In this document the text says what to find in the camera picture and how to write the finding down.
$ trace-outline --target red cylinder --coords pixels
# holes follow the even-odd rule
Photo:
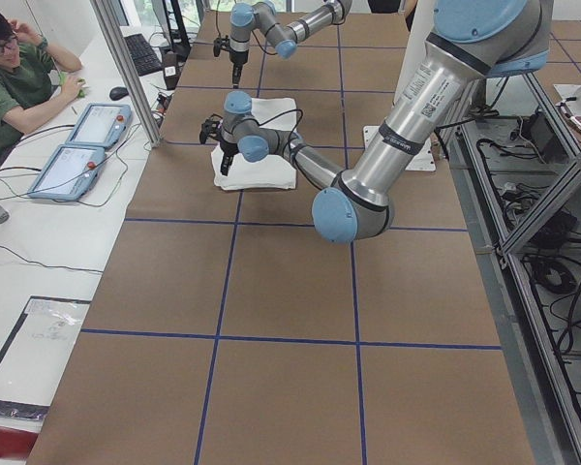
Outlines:
[[[0,458],[25,460],[37,441],[37,433],[0,426]]]

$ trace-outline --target black keyboard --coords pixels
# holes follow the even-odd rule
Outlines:
[[[162,62],[157,57],[155,49],[146,42],[141,34],[134,34],[125,38],[127,48],[129,49],[138,76],[150,75],[156,71],[162,70]]]

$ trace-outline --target white table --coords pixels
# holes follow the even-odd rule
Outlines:
[[[152,33],[142,31],[141,28],[127,28],[124,34],[140,31],[146,38]],[[46,127],[75,124],[78,115],[88,103],[109,102],[109,90],[123,85],[103,36],[96,37],[80,59],[84,68],[78,75],[85,78],[88,84],[86,97],[65,108]],[[160,89],[167,93],[163,90],[165,85],[161,72],[142,77],[140,81],[151,106]],[[131,100],[127,97],[119,103],[130,104]],[[138,116],[134,113],[134,121],[127,133],[137,123]],[[55,147],[63,143],[68,134],[69,130],[49,131],[25,140],[9,156],[3,168],[42,168]],[[0,244],[28,260],[49,265],[103,270],[122,225],[126,207],[138,185],[149,149],[144,131],[141,128],[136,130],[118,152],[129,169],[110,200],[101,207],[11,198],[13,193],[0,181],[0,199],[4,199],[0,204],[11,214],[11,218],[0,225]],[[124,168],[115,156],[111,156],[92,191],[81,200],[92,204],[103,203],[115,188]],[[35,179],[36,173],[28,170],[7,170],[0,175],[11,189],[23,194]],[[100,278],[99,273],[46,269],[27,264],[0,249],[0,349],[31,295],[90,300]],[[26,386],[20,388],[25,393]],[[47,404],[53,393],[49,391],[46,394]],[[0,419],[0,424],[32,431],[39,431],[41,428],[37,422],[20,420]],[[2,460],[1,463],[8,464],[10,461]]]

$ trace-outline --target white cloth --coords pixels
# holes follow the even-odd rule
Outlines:
[[[294,99],[252,99],[252,114],[259,122],[295,108]],[[297,113],[293,111],[262,127],[290,131],[294,128],[296,120]],[[249,163],[242,154],[237,153],[230,166],[228,176],[222,176],[220,173],[222,157],[223,152],[218,143],[211,152],[211,162],[215,171],[213,182],[225,191],[255,187],[277,189],[294,189],[295,187],[296,170],[279,155],[269,155],[259,162]]]

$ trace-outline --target hand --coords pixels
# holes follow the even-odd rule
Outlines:
[[[69,75],[65,78],[62,86],[60,87],[60,95],[65,95],[69,97],[69,102],[75,100],[79,91],[84,85],[84,81],[76,76]]]
[[[41,43],[43,38],[29,24],[20,22],[18,19],[9,19],[9,24],[11,24],[13,32],[15,32],[15,35],[20,42],[32,44],[33,46],[37,46]]]

